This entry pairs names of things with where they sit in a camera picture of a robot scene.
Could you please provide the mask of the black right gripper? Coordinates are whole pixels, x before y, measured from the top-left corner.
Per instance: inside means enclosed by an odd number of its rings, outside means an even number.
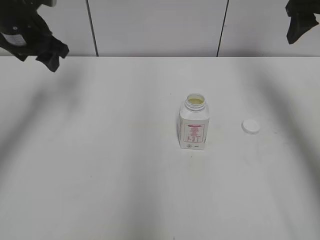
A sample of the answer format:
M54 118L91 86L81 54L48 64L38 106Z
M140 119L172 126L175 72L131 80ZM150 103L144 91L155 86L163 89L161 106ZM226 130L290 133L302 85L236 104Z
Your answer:
M319 25L314 14L320 14L320 0L289 0L285 6L290 24L286 38L289 45Z

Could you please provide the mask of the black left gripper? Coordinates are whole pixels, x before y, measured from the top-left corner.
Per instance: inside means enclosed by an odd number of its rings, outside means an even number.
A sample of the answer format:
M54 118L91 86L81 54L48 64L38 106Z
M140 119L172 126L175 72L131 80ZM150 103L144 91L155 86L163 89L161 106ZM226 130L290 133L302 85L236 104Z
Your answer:
M69 54L69 47L52 36L47 23L38 14L42 6L52 7L51 0L2 0L0 2L0 47L20 61L28 56L37 56L55 73L60 66L60 57Z

